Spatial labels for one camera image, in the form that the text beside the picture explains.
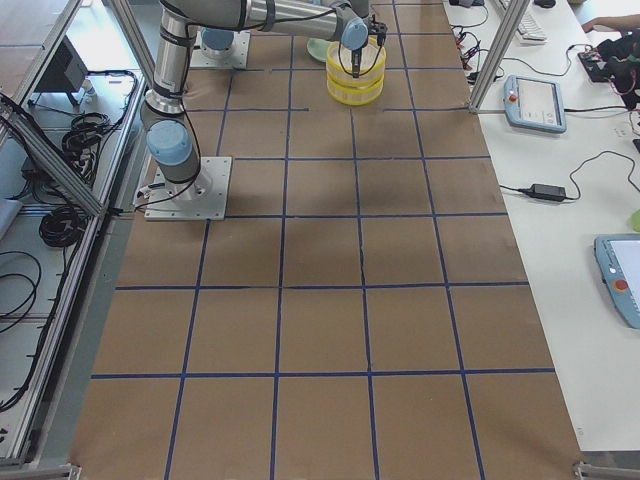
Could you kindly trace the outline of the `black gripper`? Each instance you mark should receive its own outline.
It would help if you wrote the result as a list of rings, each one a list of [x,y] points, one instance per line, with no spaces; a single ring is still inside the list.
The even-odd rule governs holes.
[[[378,46],[383,46],[386,42],[388,32],[387,25],[384,22],[378,21],[375,14],[367,16],[364,21],[368,28],[368,34],[376,39]],[[358,48],[351,51],[350,75],[352,78],[359,78],[361,75],[362,50],[363,48]]]

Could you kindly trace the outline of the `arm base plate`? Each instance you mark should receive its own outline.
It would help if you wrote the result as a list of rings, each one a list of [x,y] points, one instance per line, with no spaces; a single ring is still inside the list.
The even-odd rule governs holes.
[[[191,56],[190,67],[196,69],[244,70],[250,43],[249,32],[234,32],[232,47],[226,51],[209,51],[201,48],[201,30]]]
[[[154,182],[144,207],[148,221],[224,220],[232,169],[231,157],[203,157],[193,184],[182,186],[167,182],[156,168]]]

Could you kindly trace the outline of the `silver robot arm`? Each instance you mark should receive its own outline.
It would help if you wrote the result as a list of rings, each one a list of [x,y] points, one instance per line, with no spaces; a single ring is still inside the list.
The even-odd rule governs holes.
[[[165,1],[150,89],[141,107],[146,143],[159,182],[141,204],[156,219],[220,219],[229,158],[205,157],[184,106],[190,66],[243,69],[249,33],[286,33],[331,41],[350,50],[347,74],[368,74],[363,50],[384,45],[387,27],[366,1]]]
[[[203,27],[201,30],[201,48],[209,51],[229,50],[234,42],[235,33],[229,30]]]

